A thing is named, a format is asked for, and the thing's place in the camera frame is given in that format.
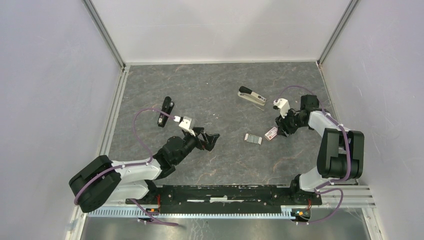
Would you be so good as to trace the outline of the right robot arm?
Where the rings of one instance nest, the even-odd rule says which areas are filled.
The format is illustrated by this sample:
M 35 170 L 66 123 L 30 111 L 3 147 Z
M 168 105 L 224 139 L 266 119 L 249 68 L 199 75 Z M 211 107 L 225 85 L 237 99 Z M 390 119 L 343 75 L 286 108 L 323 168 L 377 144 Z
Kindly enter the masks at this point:
M 321 137 L 316 166 L 298 175 L 293 181 L 296 186 L 288 191 L 293 203 L 302 204 L 309 198 L 309 192 L 362 176 L 364 134 L 338 123 L 321 107 L 316 95 L 303 95 L 298 110 L 291 108 L 284 98 L 275 100 L 273 108 L 279 111 L 275 119 L 278 135 L 289 137 L 300 128 L 308 128 Z

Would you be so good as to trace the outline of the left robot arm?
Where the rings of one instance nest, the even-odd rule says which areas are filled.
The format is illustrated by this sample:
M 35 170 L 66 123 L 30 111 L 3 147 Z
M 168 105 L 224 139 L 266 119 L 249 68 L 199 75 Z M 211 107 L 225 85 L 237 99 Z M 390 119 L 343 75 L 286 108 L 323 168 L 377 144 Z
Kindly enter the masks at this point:
M 194 149 L 212 151 L 219 137 L 195 127 L 193 134 L 185 130 L 183 137 L 170 137 L 156 154 L 143 160 L 112 161 L 99 155 L 69 180 L 73 203 L 84 213 L 127 199 L 151 204 L 157 198 L 154 180 L 172 174 Z

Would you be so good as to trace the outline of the staple tray box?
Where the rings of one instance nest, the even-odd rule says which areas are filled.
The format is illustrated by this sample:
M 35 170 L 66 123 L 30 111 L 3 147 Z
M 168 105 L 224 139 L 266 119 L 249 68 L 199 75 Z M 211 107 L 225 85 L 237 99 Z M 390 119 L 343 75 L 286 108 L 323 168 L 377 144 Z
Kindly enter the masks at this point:
M 250 134 L 250 133 L 246 133 L 245 136 L 244 136 L 245 142 L 256 144 L 256 145 L 261 145 L 262 140 L 263 140 L 262 137 L 257 136 L 257 135 L 253 135 L 253 134 Z

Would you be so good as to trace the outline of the red white staple box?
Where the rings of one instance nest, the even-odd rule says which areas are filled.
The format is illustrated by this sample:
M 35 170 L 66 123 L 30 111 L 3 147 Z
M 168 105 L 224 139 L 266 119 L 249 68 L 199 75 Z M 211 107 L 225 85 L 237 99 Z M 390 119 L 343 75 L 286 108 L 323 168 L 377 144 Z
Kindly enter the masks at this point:
M 277 127 L 272 127 L 269 131 L 267 131 L 264 134 L 264 137 L 268 140 L 271 141 L 272 139 L 274 139 L 276 136 L 278 135 L 278 128 Z

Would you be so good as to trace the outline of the black stapler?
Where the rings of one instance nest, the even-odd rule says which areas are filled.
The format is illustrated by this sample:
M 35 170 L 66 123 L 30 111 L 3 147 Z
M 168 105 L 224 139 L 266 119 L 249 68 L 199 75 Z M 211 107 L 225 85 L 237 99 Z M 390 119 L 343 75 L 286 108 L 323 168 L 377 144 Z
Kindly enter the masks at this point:
M 172 110 L 175 106 L 175 103 L 172 101 L 172 98 L 170 96 L 166 96 L 164 98 L 164 101 L 162 103 L 161 112 L 159 113 L 157 125 L 161 128 L 164 128 L 168 119 L 169 115 L 172 113 Z

